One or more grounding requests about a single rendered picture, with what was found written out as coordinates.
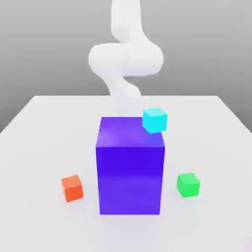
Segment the small green cube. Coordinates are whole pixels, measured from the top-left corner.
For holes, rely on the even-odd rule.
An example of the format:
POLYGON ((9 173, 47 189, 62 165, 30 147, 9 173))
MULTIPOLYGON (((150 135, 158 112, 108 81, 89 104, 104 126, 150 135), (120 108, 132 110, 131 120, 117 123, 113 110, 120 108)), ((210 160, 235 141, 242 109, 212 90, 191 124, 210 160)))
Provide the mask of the small green cube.
POLYGON ((177 190, 182 197, 199 195, 200 180, 193 172, 180 173, 177 177, 177 190))

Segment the large purple box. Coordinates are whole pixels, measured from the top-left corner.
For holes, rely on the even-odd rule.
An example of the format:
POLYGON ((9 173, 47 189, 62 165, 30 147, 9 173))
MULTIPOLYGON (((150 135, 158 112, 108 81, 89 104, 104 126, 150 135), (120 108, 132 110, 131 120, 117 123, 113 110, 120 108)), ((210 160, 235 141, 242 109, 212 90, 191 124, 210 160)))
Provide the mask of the large purple box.
POLYGON ((102 117, 96 146, 102 215, 160 213, 165 144, 141 117, 102 117))

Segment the small orange cube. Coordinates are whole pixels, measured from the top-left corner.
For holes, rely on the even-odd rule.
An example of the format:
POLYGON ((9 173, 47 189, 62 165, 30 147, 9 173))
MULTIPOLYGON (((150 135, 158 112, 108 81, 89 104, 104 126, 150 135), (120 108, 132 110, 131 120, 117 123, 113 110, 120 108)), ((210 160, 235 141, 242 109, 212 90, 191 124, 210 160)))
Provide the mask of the small orange cube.
POLYGON ((61 179, 66 202, 83 198, 83 187, 78 175, 72 175, 61 179))

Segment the small cyan cube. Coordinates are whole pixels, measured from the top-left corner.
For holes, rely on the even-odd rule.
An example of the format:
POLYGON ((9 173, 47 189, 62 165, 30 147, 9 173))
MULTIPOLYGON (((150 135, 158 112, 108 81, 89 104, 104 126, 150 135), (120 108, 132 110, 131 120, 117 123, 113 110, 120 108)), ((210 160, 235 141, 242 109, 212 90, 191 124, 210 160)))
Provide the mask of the small cyan cube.
POLYGON ((149 108, 143 111, 142 125, 152 134, 167 130, 167 113, 162 108, 149 108))

